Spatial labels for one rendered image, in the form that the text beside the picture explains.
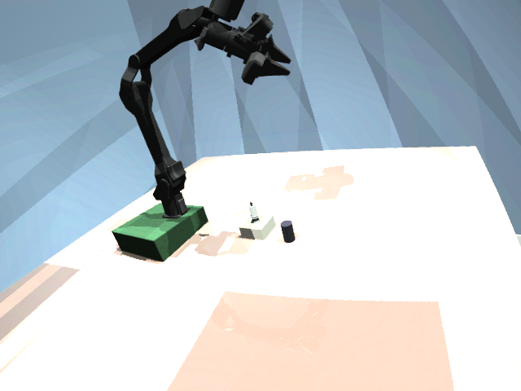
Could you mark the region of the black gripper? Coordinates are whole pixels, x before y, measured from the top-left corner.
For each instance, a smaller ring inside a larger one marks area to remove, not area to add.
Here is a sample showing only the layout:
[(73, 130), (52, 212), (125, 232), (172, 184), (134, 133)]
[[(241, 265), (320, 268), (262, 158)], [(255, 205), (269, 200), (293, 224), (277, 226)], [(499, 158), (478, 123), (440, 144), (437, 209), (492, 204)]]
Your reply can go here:
[(228, 57), (235, 55), (243, 59), (243, 64), (246, 64), (241, 76), (243, 82), (252, 85), (255, 78), (258, 77), (285, 76), (290, 74), (290, 70), (276, 63), (289, 64), (291, 59), (274, 44), (272, 34), (267, 38), (265, 37), (267, 35), (266, 33), (258, 39), (254, 50), (239, 38), (238, 31), (243, 33), (239, 28), (232, 29), (223, 51), (228, 52)]

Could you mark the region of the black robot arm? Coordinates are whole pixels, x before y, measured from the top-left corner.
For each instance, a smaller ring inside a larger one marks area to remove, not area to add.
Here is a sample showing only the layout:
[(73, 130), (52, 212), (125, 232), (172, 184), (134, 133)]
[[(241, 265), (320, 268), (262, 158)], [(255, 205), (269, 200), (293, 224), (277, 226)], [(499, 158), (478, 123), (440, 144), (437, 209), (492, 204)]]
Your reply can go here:
[[(184, 8), (171, 20), (169, 26), (154, 40), (147, 43), (136, 54), (129, 57), (129, 64), (120, 81), (120, 100), (127, 111), (134, 114), (149, 152), (155, 163), (157, 186), (153, 192), (156, 201), (163, 205), (162, 217), (179, 218), (187, 213), (185, 198), (186, 171), (182, 162), (176, 162), (170, 155), (152, 111), (151, 64), (182, 42), (195, 39), (198, 51), (204, 44), (223, 50), (233, 27), (218, 21), (236, 20), (244, 0), (212, 0), (209, 7)], [(255, 50), (257, 40), (273, 29), (273, 22), (265, 13), (252, 15), (252, 23), (239, 38)], [(197, 38), (198, 37), (198, 38)], [(140, 69), (141, 81), (134, 81)]]

